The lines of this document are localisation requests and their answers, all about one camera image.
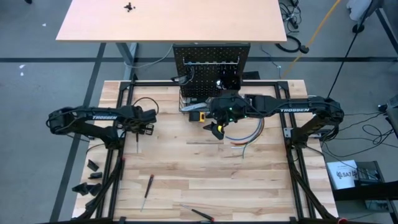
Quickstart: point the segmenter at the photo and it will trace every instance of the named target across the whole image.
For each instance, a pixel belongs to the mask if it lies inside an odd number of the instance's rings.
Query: light wood desk
[[[57,40],[283,42],[286,34],[278,0],[73,0]]]
[[[99,102],[100,107],[115,107],[120,81],[105,82]],[[305,98],[307,91],[303,80],[289,81],[292,98]],[[181,207],[184,203],[205,212],[216,221],[288,221],[295,217],[294,197],[280,118],[274,115],[265,119],[261,137],[248,146],[245,158],[241,149],[231,149],[230,141],[217,140],[202,123],[189,123],[188,116],[178,111],[177,86],[135,86],[133,102],[143,96],[155,99],[160,107],[152,136],[140,136],[137,153],[135,134],[127,134],[124,157],[126,166],[117,196],[114,219],[182,221],[203,220],[197,214]],[[240,94],[252,93],[275,96],[274,87],[243,86]],[[155,108],[153,102],[138,102],[145,110]],[[296,115],[297,125],[311,119],[311,114]],[[226,135],[238,138],[255,130],[256,119],[243,119],[226,127]],[[107,121],[96,125],[109,126]],[[96,139],[90,146],[101,144]],[[308,145],[320,150],[319,142],[310,139]],[[103,171],[107,150],[93,148],[87,155]],[[326,209],[338,216],[323,157],[308,149],[303,150],[310,187]],[[85,166],[81,182],[96,184],[101,180],[88,180],[89,168]],[[155,175],[144,210],[140,208],[147,182]],[[108,191],[105,211],[108,211]],[[91,195],[77,196],[73,216],[85,209]],[[308,216],[307,204],[301,191],[303,211]]]

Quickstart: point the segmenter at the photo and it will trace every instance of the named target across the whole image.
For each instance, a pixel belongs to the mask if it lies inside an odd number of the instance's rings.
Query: white label
[[[93,116],[93,119],[116,119],[117,116]]]
[[[280,109],[280,112],[310,112],[309,108],[302,108],[302,109]]]

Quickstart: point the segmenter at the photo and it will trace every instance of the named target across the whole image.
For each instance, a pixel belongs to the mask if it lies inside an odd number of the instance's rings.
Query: concrete floor
[[[23,0],[0,2],[0,58],[96,57],[99,44],[71,44],[55,41],[71,0],[36,0],[33,5]],[[333,1],[302,1],[303,22],[296,36],[306,43],[319,25]],[[355,22],[348,17],[343,1],[326,22],[306,57],[344,57],[353,38]],[[139,57],[162,57],[169,44],[140,44]],[[294,57],[272,44],[264,48],[274,57]],[[107,44],[105,57],[120,57],[114,44]],[[266,57],[258,44],[252,44],[251,57]],[[366,29],[358,35],[350,57],[396,57],[397,53],[373,14],[366,21]],[[276,62],[285,70],[289,63]],[[44,125],[50,112],[64,106],[83,103],[94,63],[0,63],[0,223],[38,223],[49,220],[67,160],[72,139],[50,134]],[[299,62],[288,79],[304,79],[308,93],[326,96],[339,62]],[[263,79],[278,79],[270,62],[248,62],[245,71],[259,71]],[[398,65],[391,62],[346,63],[331,95],[346,113],[371,113],[377,105],[398,93]],[[104,80],[120,80],[123,63],[102,63],[90,105],[96,106]],[[137,71],[140,79],[161,80],[175,76],[173,63],[158,63]],[[346,127],[366,116],[347,116]],[[391,127],[379,117],[370,122],[381,131]],[[342,131],[339,138],[361,136],[370,138],[357,125]],[[386,143],[398,145],[390,136]],[[362,140],[332,141],[330,150],[348,154],[372,146]],[[72,214],[76,195],[69,189],[79,183],[85,160],[87,143],[78,148],[68,193],[63,204],[61,220]],[[356,161],[378,161],[387,181],[397,180],[398,150],[381,145],[371,151],[347,157]],[[341,217],[353,218],[372,213],[361,202],[338,203]],[[392,223],[389,215],[377,213],[358,221]]]

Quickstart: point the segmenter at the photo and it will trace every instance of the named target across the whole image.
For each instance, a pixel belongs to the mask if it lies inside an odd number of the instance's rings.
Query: black handle screwdriver
[[[152,185],[152,182],[153,182],[153,181],[154,181],[154,175],[151,174],[150,177],[149,177],[149,182],[148,182],[148,186],[147,186],[147,191],[145,192],[144,203],[142,203],[142,207],[141,207],[140,212],[142,212],[142,209],[144,209],[145,201],[147,200],[147,196],[148,196],[148,193],[149,193],[149,189],[150,189],[150,186]]]
[[[213,217],[211,217],[211,216],[209,216],[209,215],[206,215],[206,214],[204,214],[204,213],[202,213],[202,212],[199,212],[198,210],[195,210],[195,209],[193,209],[193,208],[190,208],[190,207],[188,207],[188,206],[186,206],[186,205],[183,205],[183,204],[180,204],[182,207],[184,207],[184,208],[187,208],[187,209],[189,209],[189,210],[191,210],[191,211],[193,211],[193,212],[195,212],[196,214],[198,214],[198,215],[200,215],[200,216],[202,216],[202,217],[205,217],[205,218],[207,218],[208,220],[210,220],[210,221],[214,221],[214,218]]]

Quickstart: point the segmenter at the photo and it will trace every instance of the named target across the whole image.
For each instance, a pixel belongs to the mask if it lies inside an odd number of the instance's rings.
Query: wooden board
[[[100,107],[116,106],[119,84],[105,82]],[[307,97],[303,80],[289,81],[289,87],[292,98]],[[146,221],[203,220],[180,203],[208,213],[217,221],[287,221],[296,216],[279,116],[265,119],[261,137],[247,147],[242,159],[242,150],[231,149],[229,140],[219,141],[211,132],[202,129],[204,124],[188,122],[188,116],[178,111],[178,91],[176,86],[134,87],[133,101],[143,96],[151,97],[158,102],[160,112],[154,134],[140,136],[138,149],[135,135],[127,134],[126,166],[115,220],[120,216]],[[274,96],[275,90],[266,86],[245,86],[240,93]],[[153,102],[147,100],[138,105],[145,110],[155,108]],[[308,113],[297,114],[298,125],[311,117]],[[226,127],[226,135],[232,138],[247,136],[255,130],[257,122],[256,119],[244,119],[230,124]],[[110,124],[96,122],[101,126]],[[100,143],[101,140],[96,139],[90,146]],[[320,150],[317,140],[310,139],[308,145]],[[87,154],[87,159],[97,163],[102,171],[106,153],[107,150],[99,146]],[[311,189],[328,211],[337,216],[325,161],[308,149],[303,153]],[[85,167],[81,182],[101,182],[88,180],[91,172]],[[154,183],[145,209],[140,212],[151,174],[155,175]],[[308,215],[302,191],[301,195],[304,213]],[[78,195],[73,216],[81,214],[85,203],[92,198],[91,195]]]
[[[73,0],[62,41],[284,42],[278,0]]]

